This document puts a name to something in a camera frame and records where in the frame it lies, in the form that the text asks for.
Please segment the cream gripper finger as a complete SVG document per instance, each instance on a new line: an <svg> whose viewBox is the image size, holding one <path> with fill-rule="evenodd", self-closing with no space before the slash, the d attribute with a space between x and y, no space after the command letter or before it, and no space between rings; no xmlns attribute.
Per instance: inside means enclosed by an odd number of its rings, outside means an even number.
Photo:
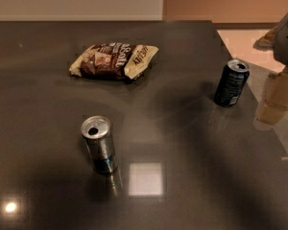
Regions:
<svg viewBox="0 0 288 230"><path fill-rule="evenodd" d="M261 101L255 111L255 121L273 126L288 112L288 68L270 74L265 81Z"/></svg>

